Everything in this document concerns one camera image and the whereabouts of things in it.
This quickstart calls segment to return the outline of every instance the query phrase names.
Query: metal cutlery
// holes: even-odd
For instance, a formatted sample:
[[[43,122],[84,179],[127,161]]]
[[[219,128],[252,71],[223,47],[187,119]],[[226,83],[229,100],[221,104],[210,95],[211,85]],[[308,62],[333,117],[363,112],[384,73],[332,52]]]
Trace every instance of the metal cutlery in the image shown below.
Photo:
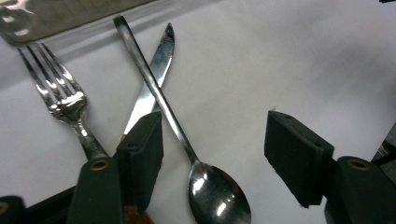
[[[89,161],[107,157],[105,150],[86,126],[85,113],[88,101],[82,88],[44,44],[27,46],[27,50],[36,67],[33,67],[27,56],[18,49],[51,115],[73,128]]]
[[[86,127],[88,100],[84,91],[44,44],[27,46],[27,50],[36,67],[21,49],[19,52],[49,112],[74,129],[89,160],[81,168],[67,223],[122,223],[118,164]]]
[[[160,45],[158,46],[154,57],[149,65],[158,85],[161,87],[163,81],[165,80],[166,73],[172,62],[173,53],[175,50],[175,33],[171,23],[168,23],[165,31],[163,32],[163,37],[161,38]],[[136,103],[134,104],[134,109],[129,118],[128,124],[126,125],[123,136],[131,131],[132,127],[137,123],[137,121],[150,113],[155,106],[155,99],[149,91],[148,85],[143,82],[142,87],[137,97]]]
[[[167,70],[170,66],[170,63],[172,62],[174,48],[175,48],[175,36],[172,25],[169,23],[163,33],[161,42],[150,64],[150,68],[152,69],[152,71],[155,72],[155,77],[157,78],[159,83],[163,83]],[[24,56],[24,54],[22,54],[22,58],[24,61],[27,61],[26,56]],[[44,69],[46,67],[45,64],[47,63],[43,65],[41,64],[42,62],[37,63],[35,59],[32,58],[30,59],[31,61],[33,61],[33,64],[36,64],[39,72],[43,73],[41,69]],[[26,66],[28,66],[29,71],[34,70],[32,65],[26,64]],[[47,73],[47,76],[48,76],[48,72],[50,72],[49,70],[51,69],[44,69],[45,72]],[[155,99],[151,95],[146,83],[143,83],[138,99],[136,100],[136,103],[134,105],[134,110],[131,114],[131,117],[128,121],[128,125],[125,129],[124,135],[122,136],[121,140],[124,139],[126,134],[128,134],[129,132],[132,133],[131,129],[134,127],[136,122],[139,121],[139,119],[144,115],[152,112],[154,106],[155,106]],[[147,134],[146,137],[142,139],[140,138],[140,136],[136,135],[136,132],[147,133]],[[115,156],[115,158],[119,161],[120,179],[121,179],[122,187],[124,188],[123,193],[125,195],[123,196],[123,198],[126,206],[125,209],[126,209],[127,221],[132,220],[133,222],[137,222],[137,223],[152,223],[151,219],[149,218],[149,215],[143,212],[146,210],[146,207],[149,204],[150,196],[155,184],[155,179],[161,167],[162,156],[160,155],[162,155],[163,153],[162,153],[162,147],[159,147],[158,145],[159,142],[162,141],[162,138],[160,141],[159,140],[160,136],[158,134],[150,137],[150,142],[145,142],[148,139],[147,136],[149,136],[150,134],[155,134],[155,132],[149,131],[148,127],[145,127],[144,124],[143,126],[140,124],[140,126],[137,127],[137,129],[134,130],[132,134],[128,134],[129,136],[128,139],[121,141]],[[141,141],[139,144],[141,148],[129,147],[129,144],[136,141]],[[143,163],[146,162],[147,164],[150,164],[150,167],[146,167],[144,164],[142,165],[142,162]],[[51,198],[48,198],[47,200],[41,203],[36,204],[32,208],[29,208],[29,214],[32,215],[38,213],[41,214],[42,212],[47,211],[49,207],[52,207],[51,211],[53,210],[54,207],[56,207],[56,210],[53,211],[53,214],[49,214],[48,218],[51,217],[57,217],[58,219],[64,218],[66,214],[65,211],[67,211],[70,204],[65,202],[71,201],[71,197],[74,192],[73,189],[74,188],[67,189],[57,195],[54,195]],[[39,220],[40,218],[45,218],[45,217],[42,216],[35,217],[35,219],[37,220]]]
[[[167,117],[192,165],[189,181],[191,211],[198,223],[250,223],[248,200],[238,184],[219,168],[199,161],[167,103],[158,83],[123,17],[114,19],[128,52],[134,59],[151,93]]]

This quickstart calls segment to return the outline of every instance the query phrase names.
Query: fork tine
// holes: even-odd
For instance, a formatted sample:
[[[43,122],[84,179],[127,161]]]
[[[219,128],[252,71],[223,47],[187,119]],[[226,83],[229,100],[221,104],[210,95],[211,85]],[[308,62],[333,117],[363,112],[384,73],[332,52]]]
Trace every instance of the fork tine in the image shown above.
[[[56,63],[53,60],[53,54],[51,56],[52,62],[50,61],[50,59],[48,58],[47,54],[43,51],[43,49],[40,47],[40,45],[35,44],[36,48],[38,49],[38,52],[40,53],[41,57],[44,59],[44,61],[46,62],[46,64],[49,66],[49,69],[51,70],[52,74],[55,76],[55,79],[57,80],[58,84],[60,85],[60,87],[62,88],[62,90],[64,91],[64,93],[67,96],[73,95],[73,93],[69,90],[69,88],[67,87],[64,78],[59,74],[59,72],[55,69],[54,67],[54,63],[55,65],[58,65],[58,63]]]
[[[48,53],[48,55],[52,58],[52,60],[55,62],[57,67],[60,69],[62,72],[62,75],[67,79],[69,82],[70,86],[72,86],[75,91],[81,91],[83,92],[82,88],[78,85],[78,83],[74,80],[72,75],[69,73],[69,71],[59,62],[58,58],[55,57],[55,55],[52,54],[52,52],[47,48],[45,44],[41,44],[41,46],[44,48],[44,50]]]
[[[27,60],[26,56],[22,52],[21,49],[18,49],[18,52],[20,53],[22,60],[24,64],[26,65],[31,77],[33,78],[33,81],[35,82],[35,86],[37,87],[38,91],[40,92],[41,97],[43,98],[44,102],[46,103],[47,107],[54,107],[56,106],[56,103],[52,101],[50,97],[50,92],[46,88],[45,84],[38,78],[37,73],[35,72],[35,69],[33,68],[32,65],[30,65],[29,61]]]
[[[35,46],[36,49],[40,50],[40,48],[39,48],[39,46],[37,44],[34,44],[34,46]],[[40,60],[35,55],[35,52],[33,51],[33,49],[30,46],[27,46],[27,49],[29,50],[30,54],[32,55],[33,59],[35,60],[35,63],[37,64],[38,68],[41,70],[42,74],[44,75],[44,78],[46,79],[46,82],[47,82],[48,86],[50,87],[50,89],[47,89],[47,90],[48,91],[51,90],[53,96],[58,101],[61,101],[62,98],[63,98],[62,94],[59,92],[58,86],[53,81],[53,78],[50,77],[50,75],[48,74],[46,68],[43,66],[42,62],[40,62]]]

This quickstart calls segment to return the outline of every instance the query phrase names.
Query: spoon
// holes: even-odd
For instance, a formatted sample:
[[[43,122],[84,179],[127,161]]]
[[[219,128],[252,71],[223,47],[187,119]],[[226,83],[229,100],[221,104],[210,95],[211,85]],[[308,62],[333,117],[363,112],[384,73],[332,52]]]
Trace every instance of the spoon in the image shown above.
[[[114,19],[114,24],[148,88],[190,159],[192,168],[189,180],[189,201],[197,223],[250,223],[250,207],[244,192],[224,171],[198,159],[161,88],[152,75],[128,23],[123,17],[117,17]]]

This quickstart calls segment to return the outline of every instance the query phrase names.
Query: knife blade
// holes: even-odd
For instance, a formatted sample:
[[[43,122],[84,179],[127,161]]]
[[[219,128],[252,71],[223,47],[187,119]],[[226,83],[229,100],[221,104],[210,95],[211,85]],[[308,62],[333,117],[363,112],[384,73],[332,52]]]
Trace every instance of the knife blade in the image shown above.
[[[165,79],[166,73],[169,69],[169,65],[172,62],[173,53],[175,50],[175,33],[171,23],[168,23],[165,31],[163,32],[163,37],[161,42],[152,58],[149,65],[153,75],[155,76],[158,85],[161,87]],[[155,106],[155,99],[152,96],[149,87],[145,82],[143,82],[142,87],[139,92],[139,96],[134,104],[134,109],[132,110],[131,117],[126,125],[125,131],[121,139],[131,131],[132,127],[137,123],[137,121],[152,112]]]

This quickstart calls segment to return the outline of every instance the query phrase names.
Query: fork handle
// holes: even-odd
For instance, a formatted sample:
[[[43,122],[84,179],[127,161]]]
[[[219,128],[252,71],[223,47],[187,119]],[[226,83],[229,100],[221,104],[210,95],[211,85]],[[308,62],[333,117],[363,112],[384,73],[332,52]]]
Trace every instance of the fork handle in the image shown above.
[[[79,142],[87,156],[88,161],[108,157],[108,154],[102,148],[100,143],[96,140],[95,136],[91,133],[89,129],[86,128],[85,122],[80,120],[77,124],[73,125],[73,128],[78,135]]]

